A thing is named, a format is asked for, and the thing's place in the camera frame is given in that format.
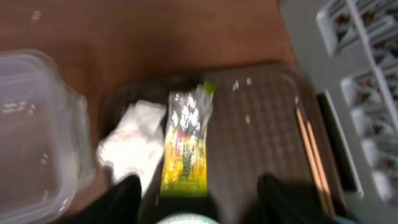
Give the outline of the light blue rice bowl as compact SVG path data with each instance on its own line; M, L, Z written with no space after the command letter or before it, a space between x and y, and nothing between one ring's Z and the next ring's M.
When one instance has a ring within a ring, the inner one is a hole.
M176 213L169 215L156 224L220 224L212 218L196 213Z

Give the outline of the yellow snack wrapper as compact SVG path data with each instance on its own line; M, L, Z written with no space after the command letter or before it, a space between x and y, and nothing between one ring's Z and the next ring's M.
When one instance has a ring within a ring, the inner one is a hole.
M207 195L206 133L213 111L215 85L169 94L160 194L164 197Z

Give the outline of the white tissue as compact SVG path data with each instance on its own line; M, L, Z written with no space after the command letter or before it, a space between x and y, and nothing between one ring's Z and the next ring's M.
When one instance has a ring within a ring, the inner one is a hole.
M166 106L139 100L125 110L116 128L97 147L102 166L112 169L114 184L136 175L144 196L164 155L161 121Z

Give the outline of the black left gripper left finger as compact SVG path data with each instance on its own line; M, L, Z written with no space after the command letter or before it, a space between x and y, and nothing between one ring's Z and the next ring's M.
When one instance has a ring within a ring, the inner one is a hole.
M130 175L113 186L80 213L67 218L67 224L136 224L142 200L141 181Z

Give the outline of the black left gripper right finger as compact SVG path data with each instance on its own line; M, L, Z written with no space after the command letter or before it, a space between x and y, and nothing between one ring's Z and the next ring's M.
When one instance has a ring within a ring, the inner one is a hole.
M257 181L261 222L266 224L335 224L321 208L312 185L286 183L271 174Z

